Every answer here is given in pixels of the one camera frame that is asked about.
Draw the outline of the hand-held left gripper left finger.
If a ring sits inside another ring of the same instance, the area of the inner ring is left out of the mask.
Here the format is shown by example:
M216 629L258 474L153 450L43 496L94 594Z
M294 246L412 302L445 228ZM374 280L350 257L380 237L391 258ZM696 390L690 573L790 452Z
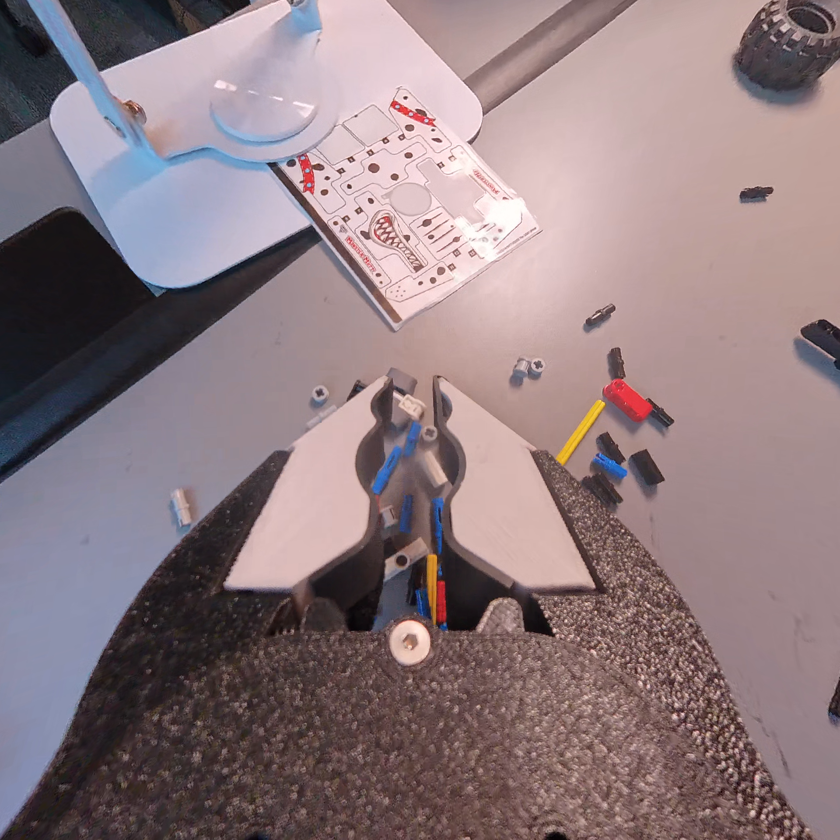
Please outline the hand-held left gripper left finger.
M224 582L229 592L367 595L384 573L372 491L393 383L381 376L299 437Z

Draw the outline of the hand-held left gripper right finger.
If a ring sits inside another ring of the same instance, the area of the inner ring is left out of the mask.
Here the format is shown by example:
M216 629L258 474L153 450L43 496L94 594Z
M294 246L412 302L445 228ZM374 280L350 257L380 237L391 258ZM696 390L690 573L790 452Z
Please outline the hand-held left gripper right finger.
M433 399L437 457L450 485L447 547L507 589L595 592L537 449L441 375L433 379Z

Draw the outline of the pile of small toy pieces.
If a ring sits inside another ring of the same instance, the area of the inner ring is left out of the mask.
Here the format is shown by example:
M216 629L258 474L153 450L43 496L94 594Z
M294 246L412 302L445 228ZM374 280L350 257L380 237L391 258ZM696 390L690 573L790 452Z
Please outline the pile of small toy pieces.
M617 634L621 627L638 623L644 634L664 633L676 623L674 616L685 604L667 574L640 547L632 534L609 512L595 507L621 501L614 484L602 474L576 482L557 460L538 450L535 459L546 478L587 564L595 578L592 593L529 594L507 589L459 558L445 542L446 499L450 489L434 446L424 449L420 431L404 442L388 444L396 428L396 408L408 399L393 391L392 417L385 430L385 462L372 485L379 508L384 573L367 595L317 595L338 609L339 618L351 629L372 628L374 595L393 576L413 565L425 566L437 556L441 572L431 585L440 584L436 601L428 595L424 575L411 591L416 609L425 620L450 631L473 631L483 624L486 608L497 601L519 604L528 632L550 631L552 613L544 613L540 597L550 602L570 599L569 614L586 631L574 637ZM172 625L169 634L189 635L206 646L231 646L247 638L262 622L272 627L284 610L291 611L291 595L274 592L226 591L224 582L249 531L265 506L290 451L278 451L234 490L165 559L149 580L150 593L161 604L161 618Z

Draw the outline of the grey desk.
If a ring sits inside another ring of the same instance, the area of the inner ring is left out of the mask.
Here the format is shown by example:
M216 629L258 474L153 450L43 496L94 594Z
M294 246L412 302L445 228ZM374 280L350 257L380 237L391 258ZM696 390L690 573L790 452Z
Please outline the grey desk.
M620 347L675 425L600 417L665 475L622 483L619 517L788 802L838 838L838 370L800 333L838 324L838 67L802 98L741 84L760 6L636 2L490 111L476 149L542 232L399 332L315 244L2 483L2 829L176 544L173 489L210 511L299 435L313 386L344 399L390 366L557 453Z

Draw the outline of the yellow toy axle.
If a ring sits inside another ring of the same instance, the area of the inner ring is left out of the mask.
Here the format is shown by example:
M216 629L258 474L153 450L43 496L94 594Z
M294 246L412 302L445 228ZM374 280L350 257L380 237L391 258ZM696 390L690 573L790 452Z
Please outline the yellow toy axle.
M556 455L555 459L560 465L565 466L567 464L568 460L580 445L583 438L589 433L596 419L601 415L605 407L606 403L603 400L597 400L594 402L590 410L579 422L572 435L567 439L561 451Z

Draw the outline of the red toy beam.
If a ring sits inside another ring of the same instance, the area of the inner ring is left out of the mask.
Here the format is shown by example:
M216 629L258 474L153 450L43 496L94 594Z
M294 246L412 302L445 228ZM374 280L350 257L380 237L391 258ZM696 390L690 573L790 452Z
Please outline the red toy beam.
M605 400L613 404L622 414L640 424L653 412L649 400L641 396L624 379L615 378L602 389Z

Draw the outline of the white sticker sheet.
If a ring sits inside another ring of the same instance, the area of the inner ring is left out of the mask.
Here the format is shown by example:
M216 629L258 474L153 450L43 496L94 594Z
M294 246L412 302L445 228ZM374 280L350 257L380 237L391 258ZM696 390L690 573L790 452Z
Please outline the white sticker sheet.
M524 200L407 87L269 167L393 331L541 230Z

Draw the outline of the white book stand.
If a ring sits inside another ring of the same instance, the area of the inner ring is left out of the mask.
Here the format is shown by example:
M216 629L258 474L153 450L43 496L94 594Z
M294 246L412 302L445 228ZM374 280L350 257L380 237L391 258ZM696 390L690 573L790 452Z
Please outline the white book stand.
M269 164L312 150L342 119L407 88L461 140L482 106L388 2L261 2L100 72L60 2L29 2L77 81L49 126L121 257L142 281L183 289L308 226ZM310 117L236 135L212 102L226 82L315 81Z

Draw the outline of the black toy tyre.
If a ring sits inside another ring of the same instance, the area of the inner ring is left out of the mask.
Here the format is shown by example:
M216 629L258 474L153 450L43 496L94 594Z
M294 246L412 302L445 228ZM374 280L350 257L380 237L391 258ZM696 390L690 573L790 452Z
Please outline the black toy tyre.
M830 1L769 1L742 34L733 65L773 91L812 87L839 60L839 6Z

